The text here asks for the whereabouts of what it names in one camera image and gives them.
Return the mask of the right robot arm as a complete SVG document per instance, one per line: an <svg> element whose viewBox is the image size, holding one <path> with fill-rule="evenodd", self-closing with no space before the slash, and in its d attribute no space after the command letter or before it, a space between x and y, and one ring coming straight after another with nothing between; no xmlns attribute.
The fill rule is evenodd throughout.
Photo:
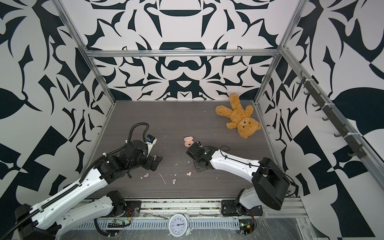
<svg viewBox="0 0 384 240"><path fill-rule="evenodd" d="M248 160L200 142L189 145L187 155L194 161L196 171L220 170L241 177L253 184L242 189L235 200L223 200L223 216L261 216L263 205L279 211L287 196L291 181L273 160Z"/></svg>

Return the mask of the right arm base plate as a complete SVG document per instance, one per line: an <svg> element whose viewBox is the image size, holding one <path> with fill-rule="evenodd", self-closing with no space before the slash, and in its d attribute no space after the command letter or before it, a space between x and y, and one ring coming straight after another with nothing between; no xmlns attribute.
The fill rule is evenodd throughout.
<svg viewBox="0 0 384 240"><path fill-rule="evenodd" d="M264 212L263 212L262 206L256 206L251 210L248 210L236 200L222 200L221 214L225 217L239 217L239 216L260 217L264 214Z"/></svg>

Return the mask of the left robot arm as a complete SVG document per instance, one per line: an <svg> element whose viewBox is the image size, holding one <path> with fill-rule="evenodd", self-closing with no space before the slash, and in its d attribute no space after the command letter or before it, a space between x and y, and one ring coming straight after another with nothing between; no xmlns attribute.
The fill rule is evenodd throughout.
<svg viewBox="0 0 384 240"><path fill-rule="evenodd" d="M22 205L16 212L16 223L2 240L18 233L22 240L56 240L75 227L99 217L120 216L125 213L126 202L119 191L111 191L102 198L77 207L94 192L137 168L155 171L163 159L151 156L157 139L148 135L148 123L143 123L143 139L132 140L132 134L141 123L133 125L125 144L117 150L96 159L83 175L52 197L33 206Z"/></svg>

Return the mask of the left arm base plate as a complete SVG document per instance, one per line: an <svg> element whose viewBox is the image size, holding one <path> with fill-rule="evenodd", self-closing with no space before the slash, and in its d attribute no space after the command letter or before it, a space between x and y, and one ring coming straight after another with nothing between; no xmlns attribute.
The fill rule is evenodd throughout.
<svg viewBox="0 0 384 240"><path fill-rule="evenodd" d="M138 215L141 212L142 202L139 200L129 200L126 201L124 206L124 216L132 217Z"/></svg>

